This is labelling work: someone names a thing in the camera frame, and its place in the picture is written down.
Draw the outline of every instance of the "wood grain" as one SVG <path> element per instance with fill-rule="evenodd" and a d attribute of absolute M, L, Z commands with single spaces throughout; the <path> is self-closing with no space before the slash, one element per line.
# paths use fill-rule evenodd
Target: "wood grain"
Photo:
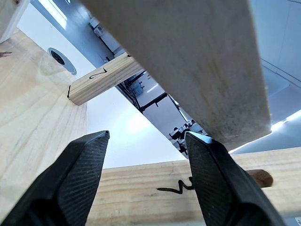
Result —
<path fill-rule="evenodd" d="M 135 59 L 124 53 L 74 81 L 70 86 L 69 99 L 77 105 L 82 105 L 141 70 L 142 67 Z"/>
<path fill-rule="evenodd" d="M 228 150 L 270 133 L 248 0 L 82 0 Z"/>
<path fill-rule="evenodd" d="M 0 1 L 0 43 L 9 39 L 30 0 Z"/>
<path fill-rule="evenodd" d="M 301 148 L 233 155 L 245 170 L 264 169 L 272 187 L 263 188 L 283 217 L 301 215 Z M 104 169 L 87 225 L 161 225 L 203 222 L 195 191 L 183 194 L 158 191 L 178 189 L 178 180 L 191 185 L 188 161 Z"/>
<path fill-rule="evenodd" d="M 0 44 L 0 222 L 68 143 L 86 133 L 87 106 L 67 98 L 74 77 L 21 31 Z"/>

